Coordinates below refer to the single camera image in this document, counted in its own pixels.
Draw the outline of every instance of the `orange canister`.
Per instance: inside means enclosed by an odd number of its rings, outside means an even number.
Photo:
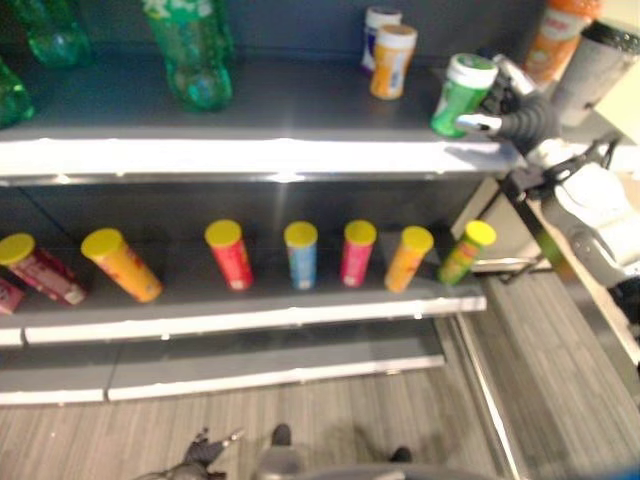
[[[382,100],[402,96],[404,78],[416,48],[418,32],[407,25],[383,25],[376,34],[375,70],[370,91]]]
[[[536,83],[546,85],[553,80],[577,48],[582,29],[595,20],[601,10],[601,0],[549,0],[524,64],[525,71]]]
[[[162,292],[160,281],[115,228],[89,234],[81,251],[138,302],[150,302]]]
[[[420,267],[422,259],[432,248],[433,235],[429,230],[417,226],[405,228],[384,278],[387,289],[395,293],[403,292]]]

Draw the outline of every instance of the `blue canister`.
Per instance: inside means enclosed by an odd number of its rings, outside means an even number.
[[[316,283],[318,230],[309,222],[293,222],[284,230],[293,288],[307,290]]]
[[[364,18],[364,52],[360,64],[367,72],[373,73],[376,69],[374,60],[374,48],[376,46],[376,34],[383,25],[400,25],[402,12],[390,7],[369,7]]]

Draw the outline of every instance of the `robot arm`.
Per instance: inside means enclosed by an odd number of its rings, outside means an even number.
[[[576,155],[562,139],[557,116],[533,81],[504,55],[493,61],[500,73],[484,105],[494,114],[461,115],[457,125],[514,143],[529,165],[526,175],[514,172],[520,180],[516,183],[523,192],[541,198],[545,218],[560,229],[598,282],[612,288],[636,279],[640,214],[620,180],[606,168],[617,140],[596,141]],[[603,143],[610,144],[604,156]]]

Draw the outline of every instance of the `person's foot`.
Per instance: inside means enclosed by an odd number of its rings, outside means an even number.
[[[399,447],[389,458],[391,463],[411,463],[412,460],[411,450],[404,446]]]
[[[291,428],[286,423],[278,425],[271,434],[271,445],[290,447],[291,446]]]

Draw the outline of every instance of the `store shelf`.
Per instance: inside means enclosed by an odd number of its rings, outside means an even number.
[[[38,114],[0,132],[5,185],[415,179],[505,172],[519,161],[481,135],[449,141],[429,129],[440,80],[426,67],[412,69],[404,97],[388,102],[369,94],[355,65],[248,60],[233,68],[228,109],[189,113],[170,96],[159,56],[103,55],[63,72],[19,63]]]
[[[444,365],[430,320],[225,335],[123,348],[109,400],[298,383]]]
[[[101,402],[119,347],[53,347],[0,353],[0,405]]]
[[[136,247],[165,284],[158,300],[146,305],[135,303],[104,274],[78,258],[76,270],[89,268],[93,273],[87,300],[69,308],[30,292],[9,318],[10,323],[0,328],[0,339],[10,343],[18,327],[30,344],[57,344],[167,339],[486,308],[484,293],[473,276],[454,287],[434,279],[439,258],[452,241],[447,234],[437,232],[437,249],[427,256],[410,287],[402,294],[387,291],[383,278],[397,241],[397,233],[380,235],[367,281],[361,288],[351,289],[338,278],[341,241],[323,240],[317,286],[310,291],[292,289],[282,247],[249,246],[256,281],[246,292],[226,288],[203,242]]]
[[[0,354],[0,405],[101,402],[441,366],[432,320]]]

